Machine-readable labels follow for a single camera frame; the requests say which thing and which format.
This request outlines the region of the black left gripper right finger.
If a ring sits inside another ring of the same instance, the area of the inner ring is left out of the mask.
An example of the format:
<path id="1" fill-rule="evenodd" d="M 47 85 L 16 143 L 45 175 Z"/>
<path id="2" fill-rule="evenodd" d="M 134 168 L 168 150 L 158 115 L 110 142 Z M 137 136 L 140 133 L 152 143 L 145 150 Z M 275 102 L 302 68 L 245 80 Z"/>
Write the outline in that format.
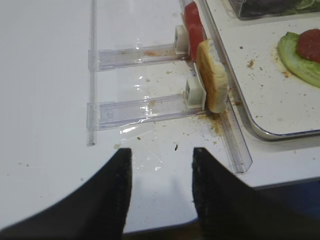
<path id="1" fill-rule="evenodd" d="M 318 240 L 320 222 L 249 187 L 206 148 L 195 147 L 192 195 L 205 240 Z"/>

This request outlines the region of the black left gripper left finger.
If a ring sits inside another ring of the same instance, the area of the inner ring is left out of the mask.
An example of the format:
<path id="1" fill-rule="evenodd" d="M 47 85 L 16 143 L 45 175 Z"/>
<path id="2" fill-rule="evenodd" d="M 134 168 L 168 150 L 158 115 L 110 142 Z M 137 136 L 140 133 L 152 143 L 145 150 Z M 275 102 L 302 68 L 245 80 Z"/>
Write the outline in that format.
<path id="1" fill-rule="evenodd" d="M 0 231 L 2 240 L 120 240 L 132 194 L 132 151 L 120 148 L 81 187 Z"/>

